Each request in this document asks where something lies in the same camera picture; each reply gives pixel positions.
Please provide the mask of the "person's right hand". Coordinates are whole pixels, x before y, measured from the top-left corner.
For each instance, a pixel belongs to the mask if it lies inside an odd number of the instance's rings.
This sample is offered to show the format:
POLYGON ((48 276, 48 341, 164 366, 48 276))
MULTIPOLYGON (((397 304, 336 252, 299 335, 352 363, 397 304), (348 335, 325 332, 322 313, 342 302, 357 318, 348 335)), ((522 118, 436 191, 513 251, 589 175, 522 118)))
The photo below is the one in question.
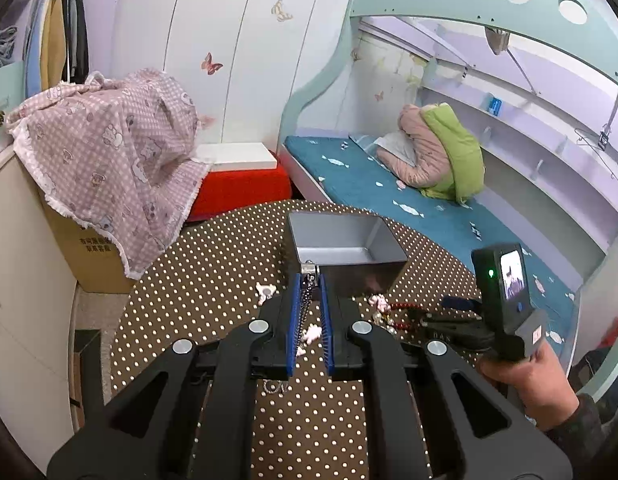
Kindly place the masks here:
POLYGON ((546 340, 527 360, 510 363, 483 356, 478 361, 478 369, 492 382, 513 387, 525 414, 537 422, 541 431, 563 424, 579 407, 579 399, 546 340))

